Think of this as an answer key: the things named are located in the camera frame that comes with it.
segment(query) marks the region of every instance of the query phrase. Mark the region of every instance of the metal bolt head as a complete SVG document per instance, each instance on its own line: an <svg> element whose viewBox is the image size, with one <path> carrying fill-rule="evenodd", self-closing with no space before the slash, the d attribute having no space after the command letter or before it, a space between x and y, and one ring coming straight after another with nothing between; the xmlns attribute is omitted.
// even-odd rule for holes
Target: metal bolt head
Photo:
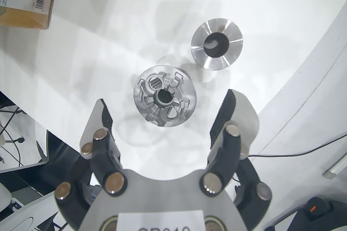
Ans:
<svg viewBox="0 0 347 231"><path fill-rule="evenodd" d="M68 182L64 182L59 184L56 191L54 192L54 195L56 199L63 200L70 194L70 191L71 191L71 184Z"/></svg>
<svg viewBox="0 0 347 231"><path fill-rule="evenodd" d="M202 183L205 190L211 194L216 194L222 189L222 183L219 177L213 173L205 174Z"/></svg>
<svg viewBox="0 0 347 231"><path fill-rule="evenodd" d="M258 183L256 187L256 191L257 191L257 195L262 200L268 201L272 197L271 189L265 183Z"/></svg>
<svg viewBox="0 0 347 231"><path fill-rule="evenodd" d="M239 137L240 136L240 130L235 125L228 125L225 129L226 129L227 133L233 137Z"/></svg>
<svg viewBox="0 0 347 231"><path fill-rule="evenodd" d="M93 143L86 143L83 145L83 147L81 148L81 153L84 155L88 155L92 153L92 146Z"/></svg>
<svg viewBox="0 0 347 231"><path fill-rule="evenodd" d="M124 176L121 173L113 173L109 175L105 183L105 190L114 194L122 189L124 185Z"/></svg>
<svg viewBox="0 0 347 231"><path fill-rule="evenodd" d="M98 129L95 131L93 138L95 140L100 140L103 139L104 137L107 136L107 131L104 128Z"/></svg>

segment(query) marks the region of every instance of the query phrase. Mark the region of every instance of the shiny metal surface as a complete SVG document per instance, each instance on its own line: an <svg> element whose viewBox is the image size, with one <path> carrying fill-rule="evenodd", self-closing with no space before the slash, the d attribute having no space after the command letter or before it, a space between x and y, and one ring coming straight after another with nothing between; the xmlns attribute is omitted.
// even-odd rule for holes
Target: shiny metal surface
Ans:
<svg viewBox="0 0 347 231"><path fill-rule="evenodd" d="M201 67L221 70L238 59L242 46L242 33L236 24L225 18L213 18L194 33L191 52Z"/></svg>
<svg viewBox="0 0 347 231"><path fill-rule="evenodd" d="M107 135L107 131L103 128L101 129L97 129L93 135L93 138L95 140L100 140L100 139L103 139L104 137L106 137Z"/></svg>
<svg viewBox="0 0 347 231"><path fill-rule="evenodd" d="M124 185L124 177L121 173L111 174L105 182L105 190L114 194L122 189Z"/></svg>
<svg viewBox="0 0 347 231"><path fill-rule="evenodd" d="M92 153L93 143L85 143L81 148L81 153L84 155L88 155Z"/></svg>
<svg viewBox="0 0 347 231"><path fill-rule="evenodd" d="M205 217L205 228L206 231L227 231L224 224L213 216Z"/></svg>
<svg viewBox="0 0 347 231"><path fill-rule="evenodd" d="M270 200L272 197L272 192L270 187L268 187L265 183L258 183L256 187L257 194L262 200Z"/></svg>
<svg viewBox="0 0 347 231"><path fill-rule="evenodd" d="M66 198L71 191L71 184L68 182L64 182L58 185L56 191L54 192L54 196L56 199L63 200Z"/></svg>
<svg viewBox="0 0 347 231"><path fill-rule="evenodd" d="M226 129L227 133L233 137L240 136L240 130L235 125L228 125L225 129Z"/></svg>
<svg viewBox="0 0 347 231"><path fill-rule="evenodd" d="M209 193L215 194L220 192L222 189L222 183L219 177L213 173L205 174L202 182L203 182L204 188Z"/></svg>
<svg viewBox="0 0 347 231"><path fill-rule="evenodd" d="M204 170L196 170L184 177L167 181L145 178L127 169L123 173L128 180L125 192L118 197L111 197L101 190L90 206L80 230L99 231L103 222L120 213L202 210L208 217L205 222L215 218L223 223L225 230L247 231L240 213L225 190L216 197L209 197L201 192L199 182Z"/></svg>
<svg viewBox="0 0 347 231"><path fill-rule="evenodd" d="M196 92L184 70L154 66L136 80L134 101L146 121L160 127L173 127L192 115L196 106Z"/></svg>

